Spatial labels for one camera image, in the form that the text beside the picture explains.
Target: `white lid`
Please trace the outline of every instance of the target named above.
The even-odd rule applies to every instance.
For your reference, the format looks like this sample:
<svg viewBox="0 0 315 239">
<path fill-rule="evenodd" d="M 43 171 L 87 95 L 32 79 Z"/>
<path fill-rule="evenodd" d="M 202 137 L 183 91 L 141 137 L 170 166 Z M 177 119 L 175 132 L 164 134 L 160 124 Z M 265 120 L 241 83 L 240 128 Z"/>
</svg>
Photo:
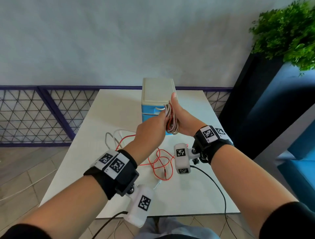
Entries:
<svg viewBox="0 0 315 239">
<path fill-rule="evenodd" d="M 168 104 L 173 92 L 176 92 L 173 79 L 143 78 L 141 104 Z"/>
</svg>

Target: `green leaves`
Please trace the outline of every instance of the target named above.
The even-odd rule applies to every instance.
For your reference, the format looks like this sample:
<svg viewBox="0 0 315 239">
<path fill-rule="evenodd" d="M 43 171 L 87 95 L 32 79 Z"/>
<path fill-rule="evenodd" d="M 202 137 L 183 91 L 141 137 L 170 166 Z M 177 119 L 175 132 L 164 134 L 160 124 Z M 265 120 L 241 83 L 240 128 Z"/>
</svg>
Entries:
<svg viewBox="0 0 315 239">
<path fill-rule="evenodd" d="M 252 53 L 269 59 L 282 55 L 301 71 L 315 69 L 315 7 L 308 2 L 294 1 L 284 9 L 261 13 L 253 25 Z"/>
</svg>

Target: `black planter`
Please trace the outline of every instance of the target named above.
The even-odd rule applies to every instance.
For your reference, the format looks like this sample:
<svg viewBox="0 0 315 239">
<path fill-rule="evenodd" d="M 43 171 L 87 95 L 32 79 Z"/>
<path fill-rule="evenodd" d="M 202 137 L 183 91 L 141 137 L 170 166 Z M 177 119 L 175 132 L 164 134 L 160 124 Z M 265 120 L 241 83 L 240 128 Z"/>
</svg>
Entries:
<svg viewBox="0 0 315 239">
<path fill-rule="evenodd" d="M 299 77 L 281 57 L 251 54 L 219 120 L 234 145 L 254 159 L 315 103 L 315 71 Z"/>
</svg>

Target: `left hand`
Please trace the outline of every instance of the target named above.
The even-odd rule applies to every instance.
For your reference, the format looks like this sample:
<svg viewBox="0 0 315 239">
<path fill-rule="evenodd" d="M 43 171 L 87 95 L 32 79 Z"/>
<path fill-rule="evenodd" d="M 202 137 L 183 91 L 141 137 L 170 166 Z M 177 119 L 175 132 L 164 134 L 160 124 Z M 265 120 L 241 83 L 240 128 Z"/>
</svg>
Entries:
<svg viewBox="0 0 315 239">
<path fill-rule="evenodd" d="M 156 150 L 165 138 L 166 123 L 165 110 L 158 116 L 152 117 L 139 124 L 135 139 L 124 147 L 137 162 L 141 164 Z"/>
</svg>

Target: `white table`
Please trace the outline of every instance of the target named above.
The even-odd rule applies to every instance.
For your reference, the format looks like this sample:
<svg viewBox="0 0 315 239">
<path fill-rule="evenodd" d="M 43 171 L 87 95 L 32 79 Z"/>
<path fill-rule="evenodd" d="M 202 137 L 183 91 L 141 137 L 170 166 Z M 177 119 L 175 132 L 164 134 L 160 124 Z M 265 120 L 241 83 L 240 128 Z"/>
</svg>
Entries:
<svg viewBox="0 0 315 239">
<path fill-rule="evenodd" d="M 178 99 L 183 108 L 209 125 L 221 124 L 202 91 L 178 90 Z M 116 129 L 135 131 L 141 120 L 141 90 L 100 90 L 82 126 L 71 144 L 41 204 L 79 179 L 90 165 L 105 151 L 105 133 Z M 182 134 L 166 136 L 161 149 L 174 154 L 174 145 L 187 143 L 192 146 L 194 139 Z M 112 138 L 109 146 L 114 146 Z M 155 152 L 150 159 L 156 158 Z M 239 213 L 238 208 L 225 192 L 211 166 L 199 163 L 197 167 L 208 173 L 219 185 L 226 198 L 227 213 Z M 150 166 L 139 166 L 140 176 L 136 184 L 154 187 L 158 179 Z M 129 198 L 115 195 L 97 218 L 110 218 L 126 209 Z M 155 190 L 150 216 L 175 216 L 224 213 L 224 200 L 212 181 L 197 169 L 187 175 L 174 170 L 169 181 L 163 181 Z"/>
</svg>

